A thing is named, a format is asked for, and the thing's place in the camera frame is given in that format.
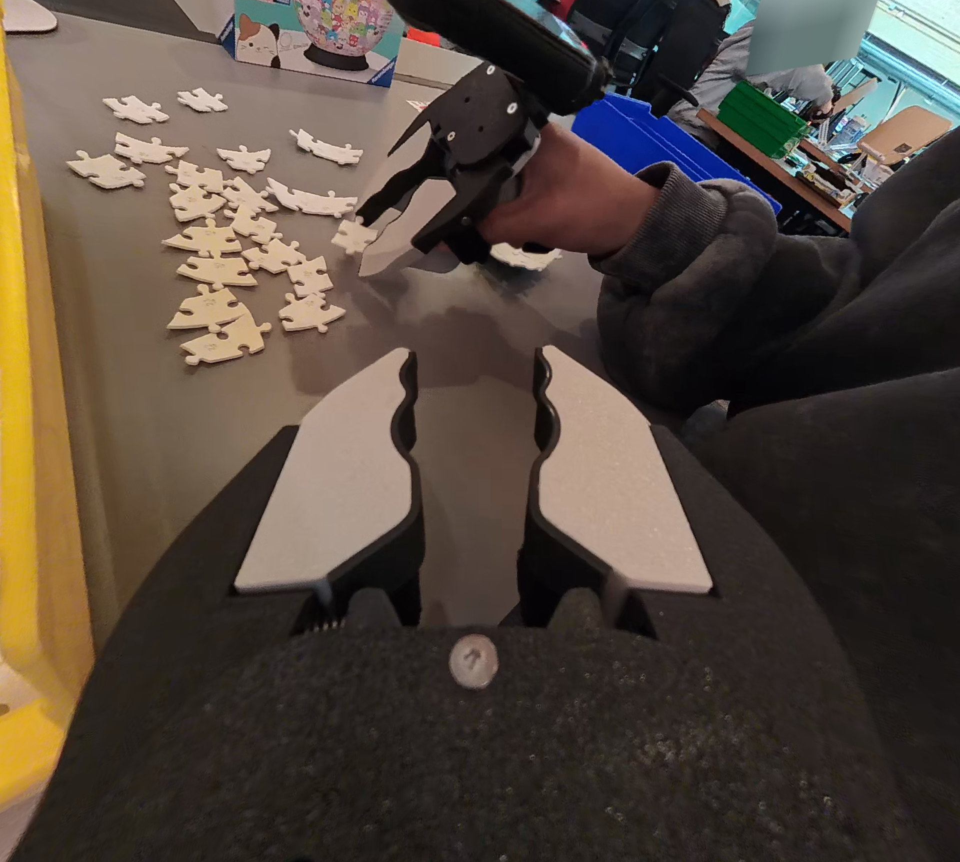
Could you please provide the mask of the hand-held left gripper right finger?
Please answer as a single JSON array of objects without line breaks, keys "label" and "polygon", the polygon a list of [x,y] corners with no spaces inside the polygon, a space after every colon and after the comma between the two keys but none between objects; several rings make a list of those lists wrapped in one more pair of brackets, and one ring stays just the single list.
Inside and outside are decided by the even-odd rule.
[{"label": "hand-held left gripper right finger", "polygon": [[652,426],[553,344],[534,352],[534,442],[517,557],[521,613],[546,623],[571,591],[606,623],[647,623],[645,592],[707,596],[714,580]]}]

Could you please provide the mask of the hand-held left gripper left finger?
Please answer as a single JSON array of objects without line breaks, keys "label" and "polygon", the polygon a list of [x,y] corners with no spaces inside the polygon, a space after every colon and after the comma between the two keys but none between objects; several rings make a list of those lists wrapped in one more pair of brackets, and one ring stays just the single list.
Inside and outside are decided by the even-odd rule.
[{"label": "hand-held left gripper left finger", "polygon": [[416,354],[397,347],[306,413],[234,580],[242,595],[312,592],[331,618],[354,594],[384,592],[399,619],[421,619],[426,554],[412,451]]}]

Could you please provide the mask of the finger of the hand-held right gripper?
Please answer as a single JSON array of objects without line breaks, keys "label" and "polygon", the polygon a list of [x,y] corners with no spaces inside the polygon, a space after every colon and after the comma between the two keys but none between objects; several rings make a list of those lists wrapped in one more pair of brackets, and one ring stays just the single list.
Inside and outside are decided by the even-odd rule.
[{"label": "finger of the hand-held right gripper", "polygon": [[386,222],[377,238],[366,246],[358,276],[379,277],[407,268],[446,274],[459,268],[460,261],[448,248],[436,246],[423,253],[413,244],[414,237],[454,195],[453,186],[446,180],[421,184],[399,215]]},{"label": "finger of the hand-held right gripper", "polygon": [[427,180],[445,179],[446,158],[440,149],[426,149],[410,165],[400,166],[395,154],[380,167],[371,187],[355,208],[355,219],[374,224],[392,208],[404,208]]}]

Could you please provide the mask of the single white puzzle piece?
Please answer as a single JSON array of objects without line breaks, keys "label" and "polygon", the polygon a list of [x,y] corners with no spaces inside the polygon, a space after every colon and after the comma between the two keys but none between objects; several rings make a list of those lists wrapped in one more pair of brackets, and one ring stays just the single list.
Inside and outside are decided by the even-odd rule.
[{"label": "single white puzzle piece", "polygon": [[347,256],[363,256],[368,246],[377,241],[379,234],[376,228],[363,224],[362,220],[343,219],[330,244]]}]

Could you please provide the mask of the curved assembled puzzle section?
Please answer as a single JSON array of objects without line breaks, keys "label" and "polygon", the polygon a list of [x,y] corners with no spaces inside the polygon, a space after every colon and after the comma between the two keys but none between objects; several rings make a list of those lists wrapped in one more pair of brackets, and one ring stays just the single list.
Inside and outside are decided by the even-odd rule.
[{"label": "curved assembled puzzle section", "polygon": [[507,243],[500,243],[490,247],[489,258],[512,269],[539,273],[562,258],[562,253],[558,249],[534,252]]}]

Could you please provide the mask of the spread of white puzzle pieces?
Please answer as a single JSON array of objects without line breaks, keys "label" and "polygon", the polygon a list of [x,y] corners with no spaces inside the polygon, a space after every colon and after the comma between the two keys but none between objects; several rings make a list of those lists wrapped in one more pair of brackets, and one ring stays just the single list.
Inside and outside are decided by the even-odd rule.
[{"label": "spread of white puzzle pieces", "polygon": [[255,187],[249,177],[255,182],[266,170],[270,148],[219,147],[215,154],[233,177],[189,161],[186,146],[123,131],[116,132],[110,151],[92,155],[78,149],[65,162],[71,173],[104,192],[142,191],[146,166],[171,177],[168,200],[176,229],[161,245],[183,254],[175,273],[196,288],[177,306],[166,329],[184,334],[202,329],[178,346],[189,368],[234,362],[264,350],[270,324],[259,321],[235,294],[256,289],[258,276],[289,280],[290,291],[278,311],[285,333],[325,335],[346,315],[328,301],[333,283],[326,259],[308,257],[299,242],[285,240],[273,214],[285,209],[340,224],[355,219],[357,199],[291,188],[269,176]]}]

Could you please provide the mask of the yellow plastic bin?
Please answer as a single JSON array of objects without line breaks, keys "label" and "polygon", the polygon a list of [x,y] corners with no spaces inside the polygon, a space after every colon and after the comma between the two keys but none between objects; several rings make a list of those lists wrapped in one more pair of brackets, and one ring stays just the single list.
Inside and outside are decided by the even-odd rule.
[{"label": "yellow plastic bin", "polygon": [[94,651],[42,196],[1,53],[1,647],[27,687],[1,718],[7,811],[52,775]]}]

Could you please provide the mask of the person's right forearm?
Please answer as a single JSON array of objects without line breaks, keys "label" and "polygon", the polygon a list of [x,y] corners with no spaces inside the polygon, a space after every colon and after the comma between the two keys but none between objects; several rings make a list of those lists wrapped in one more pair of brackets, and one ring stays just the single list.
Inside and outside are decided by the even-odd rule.
[{"label": "person's right forearm", "polygon": [[959,136],[894,172],[846,237],[780,232],[753,189],[669,162],[640,179],[654,207],[604,276],[606,370],[627,393],[732,412],[959,365]]}]

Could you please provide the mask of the person's right hand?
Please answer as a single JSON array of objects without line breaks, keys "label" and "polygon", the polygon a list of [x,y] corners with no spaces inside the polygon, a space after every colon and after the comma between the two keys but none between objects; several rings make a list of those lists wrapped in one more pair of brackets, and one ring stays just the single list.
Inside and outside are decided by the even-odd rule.
[{"label": "person's right hand", "polygon": [[639,231],[661,189],[626,172],[567,128],[549,122],[521,173],[519,195],[478,231],[489,244],[608,256]]}]

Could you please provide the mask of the blue plastic bin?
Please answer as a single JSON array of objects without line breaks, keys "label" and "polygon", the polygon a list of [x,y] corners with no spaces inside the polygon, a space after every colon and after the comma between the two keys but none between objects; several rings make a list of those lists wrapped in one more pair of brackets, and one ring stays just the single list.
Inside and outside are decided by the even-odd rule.
[{"label": "blue plastic bin", "polygon": [[655,117],[645,101],[608,94],[579,112],[571,130],[633,175],[653,164],[671,162],[696,183],[744,184],[768,203],[774,218],[783,212],[781,203],[754,181],[757,166],[738,143],[723,139],[724,153],[733,155],[730,162],[670,118]]}]

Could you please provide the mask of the black office chair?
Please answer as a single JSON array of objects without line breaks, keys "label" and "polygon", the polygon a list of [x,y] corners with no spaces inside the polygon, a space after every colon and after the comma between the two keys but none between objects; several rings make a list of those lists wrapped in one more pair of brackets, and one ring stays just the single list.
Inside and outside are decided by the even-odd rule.
[{"label": "black office chair", "polygon": [[732,0],[678,0],[648,71],[651,112],[666,116],[679,101],[697,106],[690,89],[714,56]]}]

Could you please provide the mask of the green plastic bin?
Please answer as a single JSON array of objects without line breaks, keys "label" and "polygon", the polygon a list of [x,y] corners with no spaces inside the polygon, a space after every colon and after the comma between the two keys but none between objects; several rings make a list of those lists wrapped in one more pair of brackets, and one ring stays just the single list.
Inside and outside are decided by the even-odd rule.
[{"label": "green plastic bin", "polygon": [[721,100],[718,120],[771,160],[782,160],[809,130],[809,123],[743,79]]}]

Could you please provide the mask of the wooden background table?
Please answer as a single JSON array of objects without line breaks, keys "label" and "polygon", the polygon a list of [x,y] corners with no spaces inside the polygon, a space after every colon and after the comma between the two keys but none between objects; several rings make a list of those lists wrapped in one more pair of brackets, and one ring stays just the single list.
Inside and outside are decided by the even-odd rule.
[{"label": "wooden background table", "polygon": [[834,231],[843,232],[845,236],[850,233],[851,217],[823,192],[810,185],[804,178],[791,173],[781,161],[762,153],[708,110],[699,108],[697,118],[701,124],[724,141],[725,152],[737,151],[738,155],[734,162],[738,169],[742,169],[744,175],[753,179],[756,173],[761,173],[765,181],[775,180],[774,194],[783,195],[790,192],[790,196],[787,196],[777,216],[781,226],[787,232],[798,232],[801,228],[801,218],[809,216],[830,224]]}]

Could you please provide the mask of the document stand with wooden board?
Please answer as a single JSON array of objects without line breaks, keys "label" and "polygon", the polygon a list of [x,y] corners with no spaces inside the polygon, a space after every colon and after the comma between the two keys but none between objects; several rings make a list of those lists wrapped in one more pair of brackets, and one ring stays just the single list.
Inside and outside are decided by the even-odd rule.
[{"label": "document stand with wooden board", "polygon": [[59,22],[36,0],[2,0],[2,25],[6,35],[45,35],[53,33]]}]

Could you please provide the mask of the tan chair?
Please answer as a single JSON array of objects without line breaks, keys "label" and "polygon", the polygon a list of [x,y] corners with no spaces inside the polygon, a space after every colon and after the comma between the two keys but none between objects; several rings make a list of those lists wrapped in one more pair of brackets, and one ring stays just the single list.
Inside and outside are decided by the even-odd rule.
[{"label": "tan chair", "polygon": [[857,141],[858,152],[867,160],[892,167],[953,128],[950,119],[919,105],[910,105],[865,133]]}]

